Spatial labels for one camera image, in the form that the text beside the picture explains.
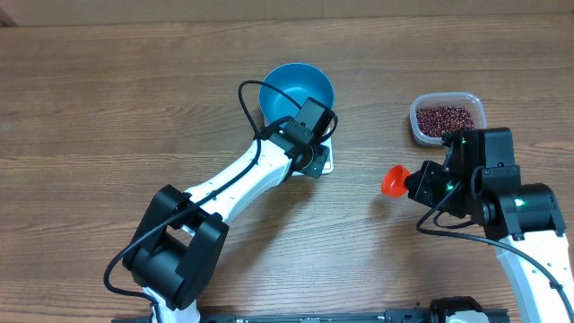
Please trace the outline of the orange measuring scoop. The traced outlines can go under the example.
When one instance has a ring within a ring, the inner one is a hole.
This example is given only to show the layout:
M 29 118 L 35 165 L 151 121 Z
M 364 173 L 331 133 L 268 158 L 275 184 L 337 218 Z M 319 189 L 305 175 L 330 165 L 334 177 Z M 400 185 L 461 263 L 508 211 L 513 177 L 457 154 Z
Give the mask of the orange measuring scoop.
M 382 194 L 392 198 L 403 196 L 408 190 L 404 182 L 410 175 L 410 171 L 403 165 L 398 164 L 393 166 L 382 180 Z

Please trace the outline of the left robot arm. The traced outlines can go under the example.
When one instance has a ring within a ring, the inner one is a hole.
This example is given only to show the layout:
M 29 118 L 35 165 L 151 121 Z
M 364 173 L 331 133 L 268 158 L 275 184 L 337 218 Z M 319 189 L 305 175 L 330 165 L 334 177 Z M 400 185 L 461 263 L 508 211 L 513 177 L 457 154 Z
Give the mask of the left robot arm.
M 324 144 L 338 118 L 307 98 L 295 116 L 256 132 L 249 149 L 206 182 L 152 198 L 123 266 L 152 303 L 152 322 L 197 322 L 196 300 L 213 276 L 233 221 L 268 189 L 298 172 L 319 178 L 329 158 Z

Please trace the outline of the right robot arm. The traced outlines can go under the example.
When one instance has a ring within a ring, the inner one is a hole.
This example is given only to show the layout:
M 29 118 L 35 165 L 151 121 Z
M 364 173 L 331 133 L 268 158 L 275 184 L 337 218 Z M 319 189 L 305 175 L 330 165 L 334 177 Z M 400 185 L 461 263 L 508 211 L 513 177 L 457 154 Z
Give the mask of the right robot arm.
M 470 217 L 483 236 L 452 229 L 417 231 L 491 245 L 525 322 L 571 322 L 573 277 L 566 223 L 558 199 L 543 183 L 524 184 L 509 128 L 443 135 L 446 159 L 425 161 L 400 182 L 426 213 Z

